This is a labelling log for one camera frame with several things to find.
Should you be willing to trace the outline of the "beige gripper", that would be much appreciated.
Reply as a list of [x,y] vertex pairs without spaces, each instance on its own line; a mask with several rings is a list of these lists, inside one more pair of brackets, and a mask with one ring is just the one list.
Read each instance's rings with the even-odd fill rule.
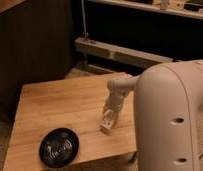
[[102,120],[107,116],[109,110],[113,111],[111,113],[111,127],[113,127],[118,120],[119,112],[122,109],[124,98],[125,96],[122,93],[110,93],[106,99],[105,105],[102,109]]

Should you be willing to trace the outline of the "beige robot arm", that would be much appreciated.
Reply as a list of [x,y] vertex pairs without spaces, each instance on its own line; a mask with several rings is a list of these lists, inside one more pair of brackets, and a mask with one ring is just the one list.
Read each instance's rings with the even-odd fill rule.
[[107,82],[100,128],[116,123],[133,95],[138,171],[200,171],[196,114],[203,108],[203,60],[154,65]]

